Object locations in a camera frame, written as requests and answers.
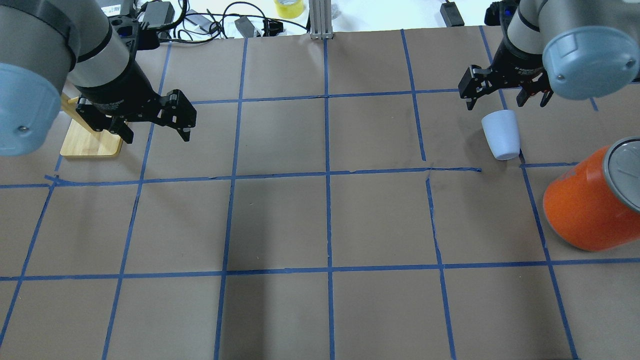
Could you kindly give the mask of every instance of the orange container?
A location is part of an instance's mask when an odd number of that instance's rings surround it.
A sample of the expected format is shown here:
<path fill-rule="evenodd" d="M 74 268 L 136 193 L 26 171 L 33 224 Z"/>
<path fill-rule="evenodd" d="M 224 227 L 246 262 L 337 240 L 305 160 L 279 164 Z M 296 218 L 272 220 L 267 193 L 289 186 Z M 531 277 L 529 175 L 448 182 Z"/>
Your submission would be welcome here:
<path fill-rule="evenodd" d="M 582 250 L 607 250 L 640 239 L 640 137 L 596 151 L 545 192 L 549 224 Z"/>

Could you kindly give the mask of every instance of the blue joint cap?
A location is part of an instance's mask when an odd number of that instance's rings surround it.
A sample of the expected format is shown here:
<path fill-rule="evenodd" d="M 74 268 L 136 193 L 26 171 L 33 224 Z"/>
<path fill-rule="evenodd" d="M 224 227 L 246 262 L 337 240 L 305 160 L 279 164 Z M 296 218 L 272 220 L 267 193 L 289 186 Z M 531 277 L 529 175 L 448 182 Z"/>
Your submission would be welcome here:
<path fill-rule="evenodd" d="M 0 63 L 0 156 L 37 150 L 60 111 L 60 93 L 33 71 Z"/>
<path fill-rule="evenodd" d="M 640 47 L 618 29 L 584 26 L 553 38 L 542 60 L 555 93 L 585 100 L 628 85 L 640 69 Z"/>

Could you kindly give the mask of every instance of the wooden block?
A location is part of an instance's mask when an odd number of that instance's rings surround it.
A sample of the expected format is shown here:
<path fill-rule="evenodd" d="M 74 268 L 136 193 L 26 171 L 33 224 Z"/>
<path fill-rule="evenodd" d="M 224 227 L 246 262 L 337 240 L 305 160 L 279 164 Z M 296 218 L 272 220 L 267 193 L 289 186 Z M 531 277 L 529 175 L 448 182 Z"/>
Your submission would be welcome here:
<path fill-rule="evenodd" d="M 77 99 L 61 96 L 61 107 L 74 120 L 69 125 L 60 155 L 77 158 L 110 158 L 122 147 L 122 138 L 108 131 L 96 132 L 76 112 Z"/>

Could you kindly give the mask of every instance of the yellow tape roll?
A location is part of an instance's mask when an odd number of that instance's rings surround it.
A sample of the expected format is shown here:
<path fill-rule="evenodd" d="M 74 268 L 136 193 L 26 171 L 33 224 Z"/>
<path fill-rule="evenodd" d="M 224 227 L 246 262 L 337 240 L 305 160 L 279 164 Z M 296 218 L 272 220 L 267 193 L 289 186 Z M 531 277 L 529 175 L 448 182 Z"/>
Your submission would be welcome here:
<path fill-rule="evenodd" d="M 283 19 L 293 19 L 299 17 L 305 9 L 305 3 L 302 0 L 273 0 L 276 4 L 278 16 Z"/>

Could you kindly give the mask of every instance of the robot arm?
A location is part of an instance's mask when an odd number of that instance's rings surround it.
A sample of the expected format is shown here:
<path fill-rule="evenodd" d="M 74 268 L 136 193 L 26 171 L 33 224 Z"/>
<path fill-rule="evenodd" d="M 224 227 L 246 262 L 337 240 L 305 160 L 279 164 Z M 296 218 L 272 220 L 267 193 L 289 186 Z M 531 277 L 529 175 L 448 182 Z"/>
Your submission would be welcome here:
<path fill-rule="evenodd" d="M 504 38 L 488 69 L 471 65 L 458 85 L 473 109 L 483 95 L 520 87 L 518 106 L 538 92 L 583 100 L 640 81 L 640 0 L 503 0 L 485 23 Z"/>
<path fill-rule="evenodd" d="M 0 0 L 0 156 L 44 143 L 67 77 L 83 95 L 78 113 L 94 130 L 131 143 L 125 121 L 151 121 L 188 141 L 196 111 L 180 90 L 162 97 L 152 89 L 135 54 L 145 48 L 141 38 L 157 47 L 157 37 L 143 34 L 135 19 L 107 18 L 93 0 Z"/>

